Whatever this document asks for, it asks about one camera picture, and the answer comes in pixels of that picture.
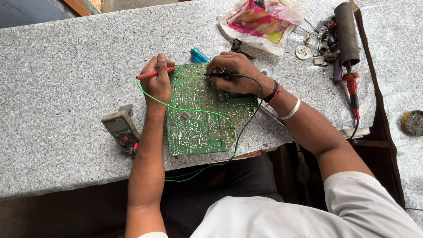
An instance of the multimeter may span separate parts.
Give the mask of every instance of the multimeter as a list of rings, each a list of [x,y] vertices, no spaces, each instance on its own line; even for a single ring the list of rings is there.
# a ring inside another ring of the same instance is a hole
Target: multimeter
[[[140,134],[129,116],[132,104],[121,106],[118,112],[103,116],[102,123],[124,153],[132,154],[131,148],[140,140]]]

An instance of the wooden frame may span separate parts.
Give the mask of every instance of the wooden frame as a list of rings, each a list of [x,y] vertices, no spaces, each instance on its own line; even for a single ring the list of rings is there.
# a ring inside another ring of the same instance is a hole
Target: wooden frame
[[[63,0],[82,17],[100,14],[88,0]]]

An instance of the green circuit board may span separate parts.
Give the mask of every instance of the green circuit board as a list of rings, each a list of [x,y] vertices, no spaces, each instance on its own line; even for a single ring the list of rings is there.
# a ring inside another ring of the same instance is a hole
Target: green circuit board
[[[257,109],[253,94],[230,93],[216,89],[210,77],[200,75],[207,63],[178,65],[169,73],[169,105],[220,113],[238,125]],[[166,110],[169,156],[228,151],[236,141],[231,123],[212,113]]]

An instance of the table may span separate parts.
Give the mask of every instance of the table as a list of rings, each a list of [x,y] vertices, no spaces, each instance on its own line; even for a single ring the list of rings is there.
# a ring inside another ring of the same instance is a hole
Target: table
[[[129,103],[141,130],[145,100],[138,75],[158,53],[177,64],[190,63],[198,47],[213,57],[229,51],[232,40],[215,18],[235,0],[196,0],[66,19],[0,30],[0,198],[29,196],[109,183],[129,177],[132,160],[121,154],[100,119]],[[327,4],[303,1],[317,23],[333,14],[341,0]],[[312,30],[307,24],[304,29]],[[296,58],[306,33],[289,35],[285,54],[242,45],[257,57],[293,95],[325,115],[337,129],[353,128],[344,83],[334,84],[332,68]],[[317,51],[318,41],[310,47]],[[363,50],[355,68],[360,100],[360,126],[371,126],[376,100]],[[277,147],[294,139],[289,131],[259,112],[240,139],[237,155]],[[233,152],[170,158],[163,139],[165,169],[228,159]]]

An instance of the red thread bracelet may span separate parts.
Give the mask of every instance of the red thread bracelet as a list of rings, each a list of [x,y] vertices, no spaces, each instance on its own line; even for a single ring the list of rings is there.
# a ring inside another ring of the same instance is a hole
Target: red thread bracelet
[[[264,108],[267,108],[270,103],[277,97],[277,95],[280,93],[280,84],[277,84],[277,89],[276,89],[276,93],[275,95],[272,97],[272,99],[267,103],[266,106],[264,106]]]

